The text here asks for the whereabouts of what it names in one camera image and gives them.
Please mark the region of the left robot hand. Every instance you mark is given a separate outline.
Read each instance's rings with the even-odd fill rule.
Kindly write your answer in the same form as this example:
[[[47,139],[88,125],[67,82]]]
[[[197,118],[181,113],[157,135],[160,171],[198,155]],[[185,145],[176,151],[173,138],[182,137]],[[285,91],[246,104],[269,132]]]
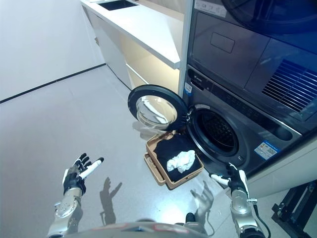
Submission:
[[[94,162],[91,162],[90,157],[86,153],[80,155],[73,165],[64,172],[62,179],[63,194],[66,194],[66,192],[73,188],[78,188],[81,191],[81,195],[84,195],[86,193],[86,178],[96,170],[104,160],[103,157],[100,157]]]

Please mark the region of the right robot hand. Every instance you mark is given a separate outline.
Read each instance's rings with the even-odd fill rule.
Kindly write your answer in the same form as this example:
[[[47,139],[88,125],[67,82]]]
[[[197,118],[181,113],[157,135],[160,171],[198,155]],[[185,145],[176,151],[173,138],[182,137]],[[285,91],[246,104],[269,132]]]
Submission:
[[[216,174],[209,174],[209,176],[216,182],[228,186],[232,192],[237,189],[244,191],[247,195],[247,198],[249,199],[250,195],[247,186],[247,178],[245,172],[243,170],[238,170],[236,166],[232,163],[227,163],[226,169],[229,174],[228,178],[223,178],[223,176]]]

